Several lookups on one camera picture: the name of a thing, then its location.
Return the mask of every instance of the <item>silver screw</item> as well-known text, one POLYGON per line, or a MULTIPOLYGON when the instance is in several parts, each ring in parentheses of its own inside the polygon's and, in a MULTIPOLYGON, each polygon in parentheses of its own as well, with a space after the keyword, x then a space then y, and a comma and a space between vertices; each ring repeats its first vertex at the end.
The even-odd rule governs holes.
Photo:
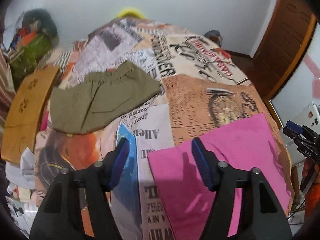
POLYGON ((69 171, 67 167, 62 168, 61 173, 66 174, 69 171))
POLYGON ((103 165, 102 161, 97 161, 93 164, 93 166, 95 166, 96 168, 101 167, 103 165))
POLYGON ((228 163, 226 163, 224 161, 220 161, 220 162, 218 162, 218 166, 221 168, 226 168, 228 166, 228 163))
POLYGON ((261 170, 260 170, 259 168, 256 168, 256 167, 254 167, 254 168, 252 169, 252 171, 253 171, 253 173, 255 173, 255 174, 259 174, 259 173, 261 172, 261 170))

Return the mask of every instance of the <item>pink cloth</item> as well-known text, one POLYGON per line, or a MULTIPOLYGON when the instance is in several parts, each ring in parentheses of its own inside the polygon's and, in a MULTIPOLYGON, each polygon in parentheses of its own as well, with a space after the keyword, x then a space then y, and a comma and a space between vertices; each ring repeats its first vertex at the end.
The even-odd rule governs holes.
MULTIPOLYGON (((200 139, 218 160, 226 161, 234 168, 247 171, 260 168, 286 210, 290 191, 286 189, 275 140, 264 114, 224 125, 200 136, 200 139)), ((202 183, 191 153, 191 140, 178 147, 151 152, 148 159, 176 239, 199 239, 215 193, 202 183)), ((241 195, 242 190, 236 189, 229 236, 237 232, 241 195)))

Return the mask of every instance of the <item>pink stripe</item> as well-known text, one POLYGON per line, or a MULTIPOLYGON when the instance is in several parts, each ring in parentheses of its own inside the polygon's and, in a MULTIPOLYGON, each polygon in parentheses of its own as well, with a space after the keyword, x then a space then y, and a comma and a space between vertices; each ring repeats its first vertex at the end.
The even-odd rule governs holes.
POLYGON ((316 78, 320 78, 320 69, 307 53, 303 58, 303 62, 307 65, 308 69, 310 69, 316 78))

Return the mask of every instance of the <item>wooden door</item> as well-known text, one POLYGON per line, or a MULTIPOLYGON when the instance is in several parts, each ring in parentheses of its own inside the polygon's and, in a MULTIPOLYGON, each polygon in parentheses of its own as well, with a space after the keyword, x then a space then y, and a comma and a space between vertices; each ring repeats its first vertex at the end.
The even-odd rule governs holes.
POLYGON ((278 0, 262 42, 253 57, 258 91, 271 99, 300 62, 316 19, 304 0, 278 0))

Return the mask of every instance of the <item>bed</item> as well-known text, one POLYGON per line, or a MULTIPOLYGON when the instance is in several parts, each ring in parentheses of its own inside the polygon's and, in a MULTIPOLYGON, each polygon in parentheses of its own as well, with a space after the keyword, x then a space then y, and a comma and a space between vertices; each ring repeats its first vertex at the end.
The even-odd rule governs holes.
MULTIPOLYGON (((119 231, 126 240, 152 238, 154 230, 161 230, 170 239, 172 231, 157 194, 148 153, 264 113, 290 195, 285 210, 289 213, 294 197, 291 163, 277 125, 250 80, 228 53, 208 38, 154 20, 118 18, 90 33, 87 40, 76 41, 72 50, 53 50, 36 70, 59 65, 59 88, 65 89, 81 83, 89 72, 109 71, 125 61, 160 81, 162 92, 104 129, 86 135, 53 130, 49 100, 44 108, 47 126, 37 133, 34 150, 38 204, 63 167, 86 168, 102 160, 121 137, 126 137, 129 157, 119 185, 107 196, 119 231), (106 54, 97 50, 95 41, 102 30, 110 34, 106 54)), ((85 192, 79 194, 84 228, 92 236, 85 192)))

